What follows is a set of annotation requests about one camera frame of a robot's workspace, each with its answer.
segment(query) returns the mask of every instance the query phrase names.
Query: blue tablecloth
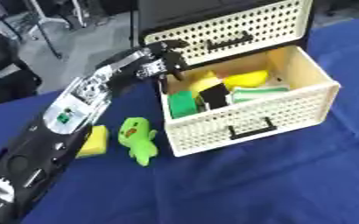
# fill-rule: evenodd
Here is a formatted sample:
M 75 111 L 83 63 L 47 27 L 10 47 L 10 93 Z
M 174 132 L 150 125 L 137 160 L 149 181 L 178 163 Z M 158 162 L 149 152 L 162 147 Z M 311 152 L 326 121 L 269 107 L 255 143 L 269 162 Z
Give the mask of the blue tablecloth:
M 313 31 L 308 50 L 343 85 L 323 124 L 175 158 L 141 84 L 100 123 L 116 134 L 128 116 L 150 119 L 159 157 L 142 168 L 114 137 L 107 155 L 75 160 L 24 223 L 358 224 L 359 19 Z M 0 146 L 56 95 L 0 105 Z

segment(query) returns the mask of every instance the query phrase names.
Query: robotic hand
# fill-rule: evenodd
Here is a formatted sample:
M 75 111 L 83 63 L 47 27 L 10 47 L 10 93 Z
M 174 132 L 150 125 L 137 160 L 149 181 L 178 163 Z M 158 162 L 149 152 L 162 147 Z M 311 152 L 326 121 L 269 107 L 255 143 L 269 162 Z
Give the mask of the robotic hand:
M 16 139 L 0 150 L 0 224 L 20 222 L 43 198 L 57 177 L 74 160 L 92 126 L 129 86 L 158 79 L 167 91 L 166 76 L 181 80 L 186 68 L 173 49 L 180 40 L 121 52 L 107 59 L 86 78 L 76 78 Z

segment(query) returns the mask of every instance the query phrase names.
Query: green stuffed toy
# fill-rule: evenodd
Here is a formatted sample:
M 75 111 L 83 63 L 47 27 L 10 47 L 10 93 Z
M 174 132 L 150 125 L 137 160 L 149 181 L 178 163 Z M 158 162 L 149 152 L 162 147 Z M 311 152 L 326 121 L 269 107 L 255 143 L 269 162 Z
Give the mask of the green stuffed toy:
M 129 155 L 136 158 L 142 166 L 150 163 L 150 158 L 158 155 L 158 148 L 152 142 L 157 134 L 156 130 L 150 130 L 150 122 L 143 117 L 126 119 L 118 133 L 118 142 L 130 148 Z

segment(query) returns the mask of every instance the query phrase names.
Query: plastic crate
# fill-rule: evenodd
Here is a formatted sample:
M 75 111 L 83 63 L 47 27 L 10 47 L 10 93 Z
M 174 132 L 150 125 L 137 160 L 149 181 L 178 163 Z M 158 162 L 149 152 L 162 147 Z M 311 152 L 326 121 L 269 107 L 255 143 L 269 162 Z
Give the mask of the plastic crate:
M 148 34 L 145 43 L 184 39 L 185 81 L 169 79 L 169 94 L 187 89 L 187 79 L 213 70 L 243 74 L 268 69 L 270 81 L 291 91 L 172 119 L 161 94 L 165 131 L 177 157 L 238 144 L 322 123 L 340 84 L 298 46 L 306 38 L 313 1 L 288 0 Z

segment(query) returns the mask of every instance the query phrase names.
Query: black handle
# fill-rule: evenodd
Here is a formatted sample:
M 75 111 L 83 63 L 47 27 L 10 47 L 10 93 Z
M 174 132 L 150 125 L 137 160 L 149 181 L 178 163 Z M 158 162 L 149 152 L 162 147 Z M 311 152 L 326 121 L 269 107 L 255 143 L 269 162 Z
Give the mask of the black handle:
M 231 134 L 230 139 L 231 140 L 236 140 L 236 139 L 239 139 L 239 138 L 250 137 L 250 136 L 254 136 L 254 135 L 258 135 L 258 134 L 261 134 L 261 133 L 265 133 L 265 132 L 268 132 L 268 131 L 273 131 L 273 130 L 278 129 L 277 126 L 273 125 L 273 123 L 271 122 L 271 119 L 269 117 L 265 117 L 264 120 L 268 124 L 268 127 L 263 128 L 263 129 L 255 129 L 255 130 L 245 132 L 245 133 L 242 133 L 242 134 L 236 134 L 236 131 L 234 130 L 234 127 L 229 126 L 229 131 L 230 131 L 230 134 Z
M 253 40 L 253 36 L 250 35 L 249 33 L 247 33 L 246 31 L 243 31 L 243 36 L 241 38 L 236 38 L 236 39 L 233 39 L 233 40 L 224 41 L 224 42 L 221 42 L 219 44 L 214 44 L 209 39 L 209 40 L 207 40 L 207 49 L 209 51 L 212 51 L 212 50 L 216 50 L 218 48 L 222 48 L 222 47 L 226 47 L 226 46 L 233 46 L 233 45 L 241 44 L 243 42 L 247 42 L 247 41 L 251 41 L 251 40 Z

